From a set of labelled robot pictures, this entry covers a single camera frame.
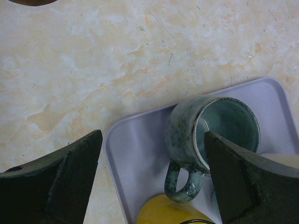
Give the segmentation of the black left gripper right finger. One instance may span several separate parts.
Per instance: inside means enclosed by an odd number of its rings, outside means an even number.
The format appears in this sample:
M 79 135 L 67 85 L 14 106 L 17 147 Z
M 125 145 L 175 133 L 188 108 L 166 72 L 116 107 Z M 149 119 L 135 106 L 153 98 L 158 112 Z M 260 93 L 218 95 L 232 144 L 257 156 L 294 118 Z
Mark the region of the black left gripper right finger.
M 204 134 L 224 224 L 297 224 L 299 170 L 257 155 L 213 131 Z

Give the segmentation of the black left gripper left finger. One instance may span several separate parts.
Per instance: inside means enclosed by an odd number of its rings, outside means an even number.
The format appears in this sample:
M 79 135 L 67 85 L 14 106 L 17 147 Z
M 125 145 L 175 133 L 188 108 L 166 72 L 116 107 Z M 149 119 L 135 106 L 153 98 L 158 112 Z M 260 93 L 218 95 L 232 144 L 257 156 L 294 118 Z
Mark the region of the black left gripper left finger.
M 103 136 L 79 140 L 0 174 L 2 224 L 81 224 L 98 166 Z

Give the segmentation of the grey ceramic mug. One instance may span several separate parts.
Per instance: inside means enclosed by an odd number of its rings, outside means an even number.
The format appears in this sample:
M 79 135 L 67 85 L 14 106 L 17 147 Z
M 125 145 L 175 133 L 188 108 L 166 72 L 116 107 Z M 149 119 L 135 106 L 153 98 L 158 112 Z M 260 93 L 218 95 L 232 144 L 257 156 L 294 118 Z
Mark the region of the grey ceramic mug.
M 171 158 L 164 191 L 177 203 L 193 200 L 210 175 L 204 134 L 214 131 L 227 140 L 257 152 L 260 127 L 242 101 L 225 96 L 200 95 L 180 102 L 166 121 L 164 139 Z

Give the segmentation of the dark wooden coaster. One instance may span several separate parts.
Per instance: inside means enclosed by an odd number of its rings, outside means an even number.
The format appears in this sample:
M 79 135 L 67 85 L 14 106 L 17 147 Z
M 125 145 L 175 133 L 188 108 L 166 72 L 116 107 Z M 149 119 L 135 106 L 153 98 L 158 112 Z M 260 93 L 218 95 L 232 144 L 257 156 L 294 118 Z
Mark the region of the dark wooden coaster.
M 57 0 L 10 0 L 11 2 L 25 5 L 25 6 L 43 6 L 43 5 L 48 5 L 50 3 L 53 3 Z

